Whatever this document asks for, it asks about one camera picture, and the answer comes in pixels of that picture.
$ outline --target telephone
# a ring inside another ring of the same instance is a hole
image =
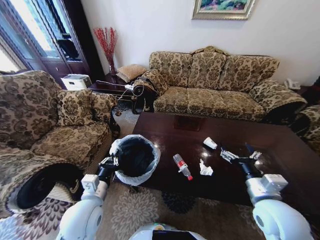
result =
[[[284,81],[284,85],[287,89],[299,90],[300,83],[298,81],[292,81],[290,78],[287,78]]]

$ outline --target bottle label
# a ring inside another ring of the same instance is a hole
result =
[[[185,161],[181,160],[177,163],[178,167],[181,168],[185,163]]]

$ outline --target floor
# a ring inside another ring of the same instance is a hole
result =
[[[138,117],[128,104],[119,104],[114,110],[114,118],[121,127],[119,138],[132,133]],[[55,239],[61,217],[71,205],[47,197],[34,207],[32,214],[1,219],[0,239]],[[252,218],[252,207],[143,187],[137,194],[130,194],[126,186],[117,182],[108,189],[96,239],[128,240],[140,226],[152,222],[197,232],[208,240],[265,239]]]

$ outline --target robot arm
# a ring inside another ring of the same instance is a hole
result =
[[[254,205],[253,218],[267,240],[313,240],[307,220],[282,201],[265,199]]]
[[[110,177],[118,169],[118,159],[107,157],[99,164],[99,174],[86,174],[81,201],[62,216],[56,240],[94,240],[103,218],[102,205],[107,196]]]
[[[280,191],[288,182],[279,174],[265,174],[255,167],[260,152],[246,144],[249,157],[239,157],[221,148],[221,157],[231,164],[239,164],[254,205],[253,218],[267,240],[313,240],[307,220],[300,212],[281,201]]]

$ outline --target painting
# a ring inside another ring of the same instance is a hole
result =
[[[192,19],[247,20],[255,0],[195,0]]]

